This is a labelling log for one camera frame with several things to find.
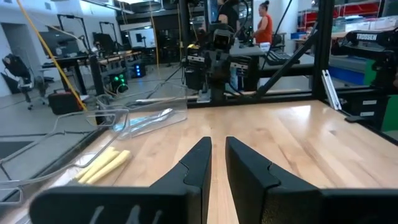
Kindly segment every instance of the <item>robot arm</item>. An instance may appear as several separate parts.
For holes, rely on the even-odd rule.
[[[398,62],[398,29],[389,31],[351,31],[334,43],[332,55],[352,55],[375,60],[372,69],[377,72],[373,85],[395,88]]]

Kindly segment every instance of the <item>wooden tabletop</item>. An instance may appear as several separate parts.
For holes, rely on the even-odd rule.
[[[98,185],[149,186],[203,136],[213,143],[208,223],[238,223],[225,164],[235,136],[319,188],[398,188],[398,148],[319,101],[190,109],[188,119],[112,143],[133,158]],[[108,141],[104,133],[87,151]]]

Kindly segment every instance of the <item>black office chair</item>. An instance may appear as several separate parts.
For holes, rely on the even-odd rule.
[[[272,40],[271,50],[275,52],[283,52],[285,49],[285,43],[283,43],[283,38],[280,34],[275,34]]]

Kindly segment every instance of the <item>orange tank top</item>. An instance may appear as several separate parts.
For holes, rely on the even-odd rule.
[[[256,35],[256,43],[264,43],[264,42],[269,42],[272,43],[272,18],[270,15],[266,15],[267,19],[268,19],[268,25],[266,27],[265,30],[260,31],[257,35]],[[261,22],[262,20],[259,22],[257,29],[260,29],[261,27]]]

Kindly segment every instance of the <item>white label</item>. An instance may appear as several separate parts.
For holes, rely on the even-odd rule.
[[[377,34],[356,34],[358,40],[376,40]]]
[[[374,112],[362,112],[360,116],[374,116]]]
[[[362,105],[375,105],[377,103],[377,100],[364,100],[362,102]]]

